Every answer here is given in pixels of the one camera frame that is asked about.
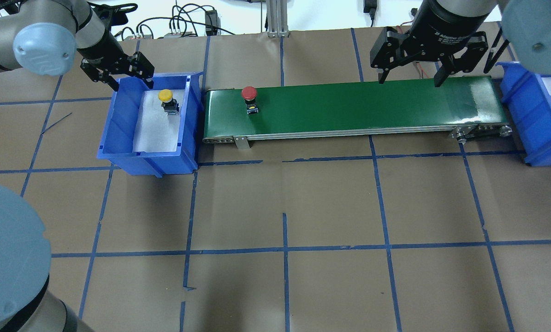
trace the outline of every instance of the yellow button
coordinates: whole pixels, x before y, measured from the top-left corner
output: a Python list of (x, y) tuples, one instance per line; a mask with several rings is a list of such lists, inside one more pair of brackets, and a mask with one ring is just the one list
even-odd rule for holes
[(172, 91), (170, 91), (169, 89), (160, 90), (159, 100), (163, 103), (168, 103), (172, 101)]

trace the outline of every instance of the power adapter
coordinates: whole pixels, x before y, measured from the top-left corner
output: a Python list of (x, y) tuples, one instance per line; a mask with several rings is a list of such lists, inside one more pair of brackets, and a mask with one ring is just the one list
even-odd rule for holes
[(363, 0), (363, 12), (370, 13), (372, 23), (376, 17), (376, 10), (378, 9), (378, 0)]
[(218, 17), (218, 11), (212, 9), (206, 12), (206, 36), (218, 35), (220, 28), (220, 18)]

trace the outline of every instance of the blue tape grid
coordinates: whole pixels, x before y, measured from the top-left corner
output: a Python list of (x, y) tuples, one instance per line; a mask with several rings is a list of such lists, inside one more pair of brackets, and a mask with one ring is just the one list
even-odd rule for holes
[[(532, 246), (551, 244), (551, 240), (512, 240), (490, 241), (491, 246)], [(429, 249), (429, 248), (468, 248), (487, 246), (486, 242), (444, 242), (444, 243), (399, 243), (391, 244), (391, 249)], [(211, 249), (211, 250), (162, 250), (134, 252), (97, 252), (96, 257), (141, 257), (141, 256), (186, 256), (186, 255), (240, 255), (260, 254), (266, 252), (303, 252), (303, 251), (340, 251), (340, 250), (386, 250), (385, 244), (362, 244), (358, 246), (288, 246), (246, 249)], [(90, 252), (70, 252), (52, 254), (52, 258), (86, 258)]]
[(359, 48), (357, 47), (357, 38), (355, 29), (351, 28), (351, 38), (353, 38), (353, 48), (355, 49), (355, 58), (357, 58), (357, 70), (359, 71), (359, 82), (363, 82), (363, 71), (361, 69), (361, 59), (359, 57)]
[(31, 176), (31, 170), (33, 170), (33, 165), (36, 163), (37, 153), (40, 150), (41, 141), (44, 138), (44, 134), (45, 134), (44, 132), (46, 130), (46, 126), (48, 125), (48, 120), (50, 119), (50, 114), (52, 113), (52, 107), (54, 107), (54, 101), (56, 100), (56, 95), (58, 94), (58, 90), (60, 89), (61, 82), (62, 82), (62, 75), (58, 77), (58, 82), (56, 83), (56, 88), (54, 89), (54, 95), (50, 100), (50, 106), (48, 107), (48, 112), (46, 113), (44, 124), (41, 127), (41, 131), (40, 131), (41, 134), (37, 139), (36, 149), (33, 151), (33, 157), (31, 158), (29, 170), (27, 172), (27, 176), (25, 177), (25, 182), (23, 183), (23, 188), (21, 190), (21, 197), (25, 195), (25, 191), (27, 189), (27, 183), (29, 183), (29, 177)]
[(284, 213), (284, 314), (285, 332), (290, 332), (290, 266), (288, 265), (288, 215)]
[[(358, 52), (358, 46), (357, 46), (357, 40), (355, 38), (355, 30), (351, 29), (351, 35), (353, 38), (353, 44), (355, 47), (355, 56), (357, 60), (357, 67), (358, 71), (360, 73), (360, 81), (363, 81), (362, 78), (362, 68), (361, 68), (361, 61), (360, 56)], [(208, 38), (206, 43), (206, 58), (204, 60), (204, 78), (203, 78), (203, 84), (202, 86), (205, 86), (206, 81), (206, 71), (207, 71), (207, 61), (208, 61), (208, 52), (209, 52), (209, 45), (210, 45), (210, 38)], [(136, 43), (136, 51), (140, 48), (140, 41)], [(511, 58), (514, 59), (513, 53), (511, 49), (509, 48), (509, 52), (511, 54)], [(281, 85), (284, 85), (284, 40), (281, 38), (280, 40), (280, 69), (281, 69)], [(46, 119), (44, 122), (44, 126), (46, 126), (48, 117), (51, 113), (52, 107), (54, 103), (65, 103), (65, 102), (77, 102), (77, 101), (106, 101), (110, 100), (109, 97), (99, 97), (99, 98), (82, 98), (82, 99), (62, 99), (62, 100), (55, 100), (56, 94), (58, 93), (58, 90), (60, 88), (60, 82), (62, 80), (62, 76), (59, 78), (56, 90), (54, 91), (54, 96), (52, 100), (50, 101), (14, 101), (14, 102), (4, 102), (0, 103), (0, 106), (5, 105), (20, 105), (20, 104), (27, 104), (27, 103), (50, 103), (50, 107), (48, 108), (48, 113), (46, 115)], [(11, 174), (11, 173), (27, 173), (26, 181), (23, 186), (23, 193), (27, 189), (27, 182), (29, 180), (29, 176), (33, 172), (81, 172), (81, 171), (94, 171), (94, 170), (108, 170), (109, 171), (109, 177), (107, 179), (107, 185), (105, 188), (105, 194), (103, 198), (103, 202), (101, 205), (101, 212), (100, 212), (100, 220), (98, 221), (98, 225), (95, 232), (95, 238), (93, 247), (90, 253), (60, 253), (60, 254), (52, 254), (52, 258), (89, 258), (89, 267), (88, 267), (88, 273), (85, 280), (85, 286), (83, 288), (83, 296), (81, 299), (81, 307), (79, 309), (79, 317), (82, 317), (86, 302), (86, 297), (88, 293), (89, 288), (89, 282), (90, 282), (90, 276), (92, 274), (94, 259), (96, 257), (132, 257), (132, 256), (166, 256), (166, 255), (184, 255), (185, 256), (185, 269), (184, 269), (184, 286), (188, 289), (191, 289), (187, 286), (187, 278), (189, 275), (189, 257), (191, 255), (233, 255), (233, 254), (251, 254), (251, 253), (262, 253), (262, 252), (283, 252), (284, 253), (284, 302), (285, 302), (285, 328), (286, 332), (290, 330), (290, 291), (289, 291), (289, 268), (288, 268), (288, 253), (289, 252), (302, 252), (302, 251), (333, 251), (333, 250), (386, 250), (387, 252), (387, 261), (389, 264), (389, 274), (391, 278), (391, 289), (392, 289), (392, 296), (393, 296), (393, 303), (395, 306), (395, 316), (396, 316), (396, 322), (397, 322), (397, 329), (399, 331), (402, 330), (402, 326), (400, 323), (400, 313), (399, 313), (399, 307), (398, 307), (398, 301), (397, 301), (397, 292), (396, 292), (396, 284), (394, 280), (393, 275), (393, 267), (391, 262), (391, 249), (421, 249), (421, 248), (465, 248), (465, 247), (478, 247), (478, 246), (486, 246), (489, 251), (489, 255), (491, 257), (491, 264), (493, 267), (493, 271), (495, 273), (495, 279), (497, 280), (497, 285), (499, 288), (499, 296), (501, 296), (501, 301), (503, 302), (503, 307), (505, 310), (505, 315), (507, 317), (507, 323), (509, 325), (510, 331), (513, 331), (513, 323), (511, 321), (511, 317), (509, 314), (509, 308), (507, 307), (507, 302), (505, 300), (505, 295), (503, 292), (503, 288), (500, 282), (500, 278), (498, 275), (498, 269), (495, 263), (494, 254), (492, 253), (492, 247), (493, 246), (517, 246), (517, 245), (536, 245), (536, 244), (551, 244), (551, 240), (518, 240), (518, 241), (490, 241), (490, 238), (488, 237), (488, 232), (483, 229), (483, 232), (485, 234), (485, 241), (484, 242), (458, 242), (458, 243), (406, 243), (406, 244), (391, 244), (389, 240), (388, 230), (387, 230), (387, 224), (385, 222), (385, 211), (383, 208), (383, 196), (381, 192), (381, 185), (380, 185), (380, 179), (379, 179), (379, 173), (377, 168), (377, 160), (383, 159), (383, 158), (407, 158), (407, 157), (451, 157), (451, 156), (457, 156), (461, 155), (464, 160), (465, 167), (467, 169), (469, 182), (471, 185), (471, 190), (473, 191), (473, 196), (475, 198), (476, 207), (479, 214), (480, 223), (484, 226), (484, 217), (482, 217), (482, 210), (480, 209), (480, 201), (478, 200), (478, 195), (476, 193), (476, 189), (474, 186), (474, 181), (472, 178), (472, 174), (469, 170), (469, 164), (467, 161), (467, 156), (470, 155), (503, 155), (503, 154), (522, 154), (524, 151), (488, 151), (488, 152), (479, 152), (479, 153), (466, 153), (461, 147), (460, 153), (443, 153), (443, 154), (410, 154), (410, 155), (376, 155), (372, 137), (370, 136), (370, 147), (372, 150), (372, 155), (368, 156), (354, 156), (354, 157), (331, 157), (331, 158), (308, 158), (308, 159), (296, 159), (296, 160), (286, 160), (284, 162), (313, 162), (313, 161), (329, 161), (329, 160), (373, 160), (374, 163), (374, 177), (376, 178), (376, 187), (378, 191), (379, 196), (379, 204), (380, 204), (380, 211), (382, 215), (382, 222), (383, 222), (383, 229), (384, 229), (384, 236), (385, 236), (385, 243), (384, 244), (371, 244), (371, 245), (359, 245), (359, 246), (351, 246), (351, 245), (341, 245), (341, 246), (298, 246), (298, 247), (289, 247), (288, 246), (288, 236), (287, 236), (287, 217), (286, 214), (284, 214), (283, 217), (283, 229), (284, 229), (284, 245), (282, 247), (271, 247), (271, 248), (249, 248), (249, 249), (227, 249), (227, 250), (191, 250), (191, 235), (193, 231), (193, 219), (194, 219), (194, 212), (195, 212), (195, 194), (196, 194), (196, 187), (197, 187), (197, 172), (195, 172), (194, 175), (194, 183), (193, 183), (193, 189), (191, 194), (191, 210), (190, 210), (190, 223), (189, 223), (189, 230), (188, 230), (188, 236), (187, 236), (187, 249), (186, 250), (165, 250), (165, 251), (148, 251), (148, 252), (97, 252), (97, 244), (101, 232), (101, 220), (103, 219), (104, 213), (105, 213), (105, 206), (107, 204), (107, 196), (109, 194), (109, 188), (111, 187), (111, 180), (113, 177), (113, 170), (118, 169), (117, 166), (103, 166), (103, 167), (77, 167), (77, 168), (48, 168), (48, 169), (34, 169), (33, 164), (35, 163), (35, 158), (37, 156), (37, 152), (39, 151), (39, 145), (41, 143), (41, 137), (38, 140), (38, 143), (36, 145), (35, 153), (32, 158), (32, 162), (30, 165), (30, 168), (27, 170), (0, 170), (0, 174)], [(206, 162), (206, 163), (200, 163), (200, 166), (224, 166), (224, 165), (244, 165), (244, 164), (259, 164), (262, 160), (237, 160), (237, 161), (226, 161), (226, 162)], [(181, 311), (180, 311), (180, 331), (183, 331), (184, 328), (184, 316), (185, 316), (185, 301), (181, 303)]]
[(400, 310), (398, 306), (398, 294), (396, 293), (396, 281), (394, 278), (394, 267), (392, 264), (392, 252), (390, 244), (390, 236), (388, 234), (388, 225), (386, 224), (385, 218), (385, 209), (384, 209), (384, 198), (382, 196), (382, 187), (380, 183), (380, 174), (378, 172), (378, 162), (376, 158), (376, 148), (374, 147), (374, 141), (372, 140), (372, 135), (369, 137), (370, 140), (370, 149), (372, 150), (372, 160), (374, 162), (374, 177), (376, 178), (376, 190), (378, 194), (378, 203), (380, 204), (380, 214), (382, 220), (382, 229), (384, 231), (384, 245), (386, 250), (386, 259), (388, 262), (388, 273), (390, 277), (390, 287), (392, 291), (392, 302), (394, 304), (394, 315), (396, 319), (396, 330), (402, 332), (402, 323), (400, 321)]
[(466, 151), (462, 144), (460, 144), (460, 152), (462, 154), (462, 159), (464, 166), (466, 168), (466, 173), (468, 175), (468, 181), (470, 182), (470, 189), (474, 197), (474, 203), (476, 204), (476, 211), (478, 212), (478, 218), (480, 220), (480, 226), (482, 227), (482, 233), (484, 234), (484, 241), (486, 243), (486, 248), (488, 249), (488, 256), (491, 260), (492, 271), (495, 275), (495, 280), (497, 282), (497, 289), (499, 296), (501, 297), (501, 303), (503, 304), (503, 311), (505, 311), (505, 318), (507, 319), (507, 325), (509, 326), (509, 331), (514, 332), (515, 328), (513, 327), (513, 321), (511, 320), (511, 314), (509, 312), (509, 306), (507, 305), (507, 299), (505, 298), (505, 291), (503, 290), (503, 285), (501, 283), (501, 277), (498, 272), (497, 261), (495, 260), (494, 252), (492, 251), (492, 244), (490, 237), (488, 236), (488, 231), (485, 228), (484, 216), (482, 215), (482, 208), (480, 208), (480, 201), (478, 200), (478, 193), (476, 193), (476, 185), (474, 184), (474, 179), (472, 172), (470, 171), (470, 166), (468, 164), (468, 158), (466, 156)]
[(280, 86), (285, 86), (284, 79), (284, 37), (279, 38), (279, 71), (280, 71)]
[(191, 187), (191, 206), (189, 209), (189, 227), (187, 229), (187, 253), (185, 254), (185, 267), (183, 267), (183, 288), (194, 290), (189, 287), (189, 261), (191, 258), (191, 236), (193, 236), (193, 219), (196, 209), (197, 171), (193, 172), (193, 185)]
[(115, 168), (113, 165), (109, 168), (109, 176), (107, 177), (107, 184), (105, 185), (105, 192), (103, 195), (103, 201), (101, 202), (101, 211), (99, 214), (99, 220), (97, 222), (97, 229), (95, 231), (95, 239), (93, 240), (93, 247), (89, 255), (89, 267), (87, 268), (87, 276), (85, 278), (85, 286), (83, 287), (83, 295), (81, 297), (81, 306), (79, 307), (79, 318), (83, 318), (83, 313), (85, 311), (85, 303), (87, 300), (87, 293), (89, 291), (90, 277), (93, 271), (93, 264), (95, 262), (95, 257), (97, 253), (97, 244), (99, 243), (99, 237), (101, 233), (101, 220), (105, 214), (105, 207), (107, 206), (107, 197), (109, 196), (109, 189), (111, 188), (111, 179), (113, 177), (113, 170)]

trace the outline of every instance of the green conveyor belt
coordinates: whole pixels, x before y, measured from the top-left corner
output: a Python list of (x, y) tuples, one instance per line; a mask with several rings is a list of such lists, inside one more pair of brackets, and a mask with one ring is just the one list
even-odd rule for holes
[(233, 136), (299, 138), (451, 130), (464, 124), (506, 124), (490, 76), (259, 88), (261, 110), (247, 115), (240, 90), (206, 99), (204, 141)]

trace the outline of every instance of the blue plastic bin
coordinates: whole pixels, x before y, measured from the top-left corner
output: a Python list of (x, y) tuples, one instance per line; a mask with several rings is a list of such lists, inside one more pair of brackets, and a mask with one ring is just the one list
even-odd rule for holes
[(119, 80), (119, 91), (113, 93), (97, 158), (107, 159), (133, 176), (190, 174), (197, 170), (197, 119), (202, 111), (201, 90), (197, 73), (155, 74), (154, 89), (185, 89), (180, 105), (180, 127), (177, 150), (168, 153), (133, 152), (134, 131), (142, 96), (148, 88), (134, 77)]
[(505, 69), (501, 83), (503, 103), (509, 106), (526, 149), (525, 162), (531, 166), (551, 166), (551, 96), (543, 77), (518, 62), (499, 65)]

